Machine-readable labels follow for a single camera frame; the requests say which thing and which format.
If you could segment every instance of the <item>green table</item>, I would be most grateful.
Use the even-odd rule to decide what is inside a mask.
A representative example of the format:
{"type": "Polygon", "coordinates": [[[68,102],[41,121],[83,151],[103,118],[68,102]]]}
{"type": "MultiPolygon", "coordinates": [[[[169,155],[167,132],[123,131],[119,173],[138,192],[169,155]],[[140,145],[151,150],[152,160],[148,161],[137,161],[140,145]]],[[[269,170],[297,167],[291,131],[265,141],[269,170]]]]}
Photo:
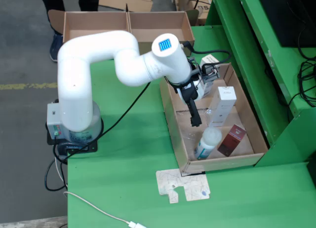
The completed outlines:
{"type": "MultiPolygon", "coordinates": [[[[230,49],[223,27],[193,30],[198,50],[230,49]],[[202,39],[205,32],[209,34],[207,40],[202,39]]],[[[91,74],[93,98],[100,106],[106,129],[143,87],[121,84],[113,61],[94,64],[91,74]]],[[[69,159],[69,191],[110,214],[148,228],[294,228],[315,224],[316,190],[304,163],[206,173],[211,190],[207,200],[187,202],[182,188],[176,190],[177,204],[169,204],[167,196],[160,196],[156,171],[178,165],[158,83],[153,82],[119,125],[99,140],[98,152],[69,159]]],[[[70,228],[127,227],[71,195],[68,222],[70,228]]]]}

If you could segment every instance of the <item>person's leg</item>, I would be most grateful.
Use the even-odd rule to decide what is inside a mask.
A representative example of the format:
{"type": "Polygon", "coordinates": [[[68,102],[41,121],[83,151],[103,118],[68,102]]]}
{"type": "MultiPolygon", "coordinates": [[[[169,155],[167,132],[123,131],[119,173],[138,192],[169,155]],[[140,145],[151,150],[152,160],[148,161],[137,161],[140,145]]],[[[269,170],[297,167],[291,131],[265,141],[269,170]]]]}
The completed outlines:
{"type": "Polygon", "coordinates": [[[79,0],[81,11],[98,11],[99,0],[79,0]]]}
{"type": "Polygon", "coordinates": [[[63,0],[43,0],[43,2],[44,2],[44,5],[45,5],[45,8],[46,8],[47,17],[48,17],[48,11],[50,11],[52,9],[65,11],[63,0]]]}
{"type": "MultiPolygon", "coordinates": [[[[44,2],[47,13],[48,11],[52,9],[65,11],[63,0],[43,0],[43,2],[44,2]]],[[[57,62],[58,51],[63,44],[63,36],[61,33],[57,32],[56,30],[54,30],[54,32],[55,32],[55,35],[53,38],[53,42],[50,46],[49,55],[52,61],[57,62]]]]}

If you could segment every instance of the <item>sneaker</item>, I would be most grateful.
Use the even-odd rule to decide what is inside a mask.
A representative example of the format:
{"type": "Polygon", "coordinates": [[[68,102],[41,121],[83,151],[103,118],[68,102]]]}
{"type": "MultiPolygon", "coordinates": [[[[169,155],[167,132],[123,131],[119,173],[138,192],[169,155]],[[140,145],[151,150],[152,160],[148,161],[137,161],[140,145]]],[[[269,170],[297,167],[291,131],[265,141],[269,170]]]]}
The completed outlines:
{"type": "Polygon", "coordinates": [[[63,36],[54,35],[53,43],[50,46],[49,56],[53,62],[57,62],[57,55],[60,47],[63,45],[63,36]]]}

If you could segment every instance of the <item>blue label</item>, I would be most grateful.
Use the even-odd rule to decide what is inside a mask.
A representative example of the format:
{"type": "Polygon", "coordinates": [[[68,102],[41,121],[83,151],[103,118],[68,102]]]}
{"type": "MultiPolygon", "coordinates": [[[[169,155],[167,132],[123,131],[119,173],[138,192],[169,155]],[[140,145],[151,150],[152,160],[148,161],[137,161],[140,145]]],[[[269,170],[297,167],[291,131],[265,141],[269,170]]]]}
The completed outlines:
{"type": "Polygon", "coordinates": [[[170,39],[165,39],[162,42],[159,42],[160,51],[164,51],[166,49],[171,48],[171,42],[170,39]]]}

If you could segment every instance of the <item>gray floor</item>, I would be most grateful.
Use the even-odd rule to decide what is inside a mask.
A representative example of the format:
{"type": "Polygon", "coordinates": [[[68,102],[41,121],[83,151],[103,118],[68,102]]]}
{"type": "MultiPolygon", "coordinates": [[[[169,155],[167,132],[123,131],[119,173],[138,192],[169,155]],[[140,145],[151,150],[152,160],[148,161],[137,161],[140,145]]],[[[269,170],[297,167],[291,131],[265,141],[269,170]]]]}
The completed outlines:
{"type": "MultiPolygon", "coordinates": [[[[153,1],[152,11],[175,10],[170,0],[153,1]]],[[[68,11],[79,10],[78,0],[64,3],[68,11]]],[[[53,32],[42,1],[0,0],[0,26],[0,223],[65,216],[65,197],[43,184],[53,159],[45,142],[46,105],[57,98],[57,89],[32,85],[57,81],[57,65],[48,55],[53,32]]],[[[54,169],[49,185],[61,185],[54,169]]]]}

